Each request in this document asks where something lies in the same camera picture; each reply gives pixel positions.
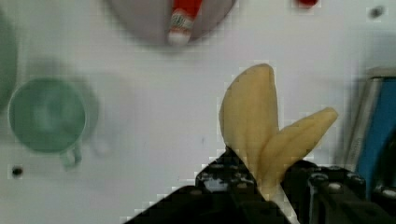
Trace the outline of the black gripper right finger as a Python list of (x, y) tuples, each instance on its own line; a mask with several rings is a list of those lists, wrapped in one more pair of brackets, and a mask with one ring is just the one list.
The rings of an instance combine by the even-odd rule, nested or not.
[(299, 224), (395, 224), (394, 215), (365, 198), (365, 180), (347, 169), (297, 161), (281, 186)]

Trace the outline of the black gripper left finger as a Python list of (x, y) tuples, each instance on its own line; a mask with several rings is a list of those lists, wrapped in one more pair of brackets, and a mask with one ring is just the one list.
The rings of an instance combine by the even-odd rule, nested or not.
[(210, 162), (193, 186), (181, 187), (123, 224), (291, 224), (265, 200), (230, 148)]

